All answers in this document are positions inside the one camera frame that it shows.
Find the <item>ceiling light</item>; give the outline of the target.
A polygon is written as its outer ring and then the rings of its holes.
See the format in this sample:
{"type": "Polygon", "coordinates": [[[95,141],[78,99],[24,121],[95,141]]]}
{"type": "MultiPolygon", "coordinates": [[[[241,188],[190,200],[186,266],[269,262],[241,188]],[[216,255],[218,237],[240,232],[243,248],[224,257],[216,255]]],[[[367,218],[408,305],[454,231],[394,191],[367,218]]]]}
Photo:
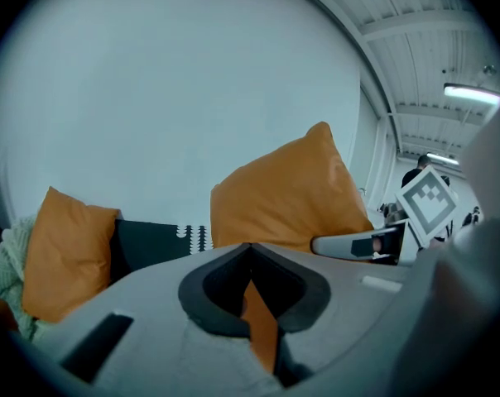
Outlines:
{"type": "Polygon", "coordinates": [[[443,165],[459,166],[459,162],[455,159],[445,157],[442,155],[437,155],[435,153],[427,153],[426,156],[431,160],[432,163],[439,163],[443,165]]]}
{"type": "Polygon", "coordinates": [[[462,98],[492,106],[500,104],[500,94],[485,88],[464,84],[444,84],[444,95],[451,98],[462,98]]]}

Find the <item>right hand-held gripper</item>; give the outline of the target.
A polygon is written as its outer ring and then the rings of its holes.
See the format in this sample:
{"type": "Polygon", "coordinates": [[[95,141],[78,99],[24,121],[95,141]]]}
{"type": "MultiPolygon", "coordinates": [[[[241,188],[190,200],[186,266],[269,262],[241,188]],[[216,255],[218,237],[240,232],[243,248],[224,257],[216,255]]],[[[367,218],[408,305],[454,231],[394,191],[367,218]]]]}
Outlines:
{"type": "MultiPolygon", "coordinates": [[[[426,250],[437,234],[450,225],[458,198],[433,167],[425,167],[396,193],[397,207],[406,215],[407,226],[418,250],[426,250]]],[[[400,255],[400,229],[387,227],[354,234],[315,237],[311,250],[319,256],[347,261],[396,264],[400,255]]]]}

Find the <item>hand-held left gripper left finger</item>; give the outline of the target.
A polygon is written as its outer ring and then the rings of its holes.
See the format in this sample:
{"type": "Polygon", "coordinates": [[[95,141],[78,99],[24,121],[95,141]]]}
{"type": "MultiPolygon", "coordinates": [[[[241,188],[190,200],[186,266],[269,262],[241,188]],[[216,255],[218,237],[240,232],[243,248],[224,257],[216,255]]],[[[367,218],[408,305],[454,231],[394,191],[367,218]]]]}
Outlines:
{"type": "Polygon", "coordinates": [[[73,311],[40,349],[97,397],[248,397],[241,299],[248,245],[132,272],[73,311]]]}

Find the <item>orange sofa with striped cover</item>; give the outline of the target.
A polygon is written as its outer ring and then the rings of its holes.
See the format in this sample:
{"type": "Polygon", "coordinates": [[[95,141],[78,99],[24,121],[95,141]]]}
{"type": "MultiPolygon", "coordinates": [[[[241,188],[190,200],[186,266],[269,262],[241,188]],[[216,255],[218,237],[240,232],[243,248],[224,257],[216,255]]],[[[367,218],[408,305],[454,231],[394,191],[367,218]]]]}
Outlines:
{"type": "Polygon", "coordinates": [[[110,283],[133,271],[213,248],[206,226],[118,219],[110,241],[110,283]]]}

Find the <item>light green knitted blanket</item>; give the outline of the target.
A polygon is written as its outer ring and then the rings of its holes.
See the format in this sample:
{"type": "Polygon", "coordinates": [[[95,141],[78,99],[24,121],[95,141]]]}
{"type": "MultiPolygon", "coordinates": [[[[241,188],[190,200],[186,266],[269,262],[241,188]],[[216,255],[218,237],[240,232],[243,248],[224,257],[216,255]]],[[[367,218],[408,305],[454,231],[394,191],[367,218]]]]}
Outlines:
{"type": "Polygon", "coordinates": [[[22,307],[24,270],[31,232],[36,217],[17,219],[2,231],[0,242],[0,299],[7,304],[18,331],[29,342],[38,343],[50,330],[51,324],[37,320],[22,307]]]}

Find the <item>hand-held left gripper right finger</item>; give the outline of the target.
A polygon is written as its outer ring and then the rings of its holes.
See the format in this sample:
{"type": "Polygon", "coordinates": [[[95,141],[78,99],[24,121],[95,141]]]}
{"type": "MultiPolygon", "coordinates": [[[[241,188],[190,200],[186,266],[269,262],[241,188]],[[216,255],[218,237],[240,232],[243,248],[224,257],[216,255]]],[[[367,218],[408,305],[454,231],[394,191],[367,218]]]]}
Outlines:
{"type": "Polygon", "coordinates": [[[322,370],[358,341],[401,289],[409,270],[251,246],[251,348],[284,386],[322,370]]]}

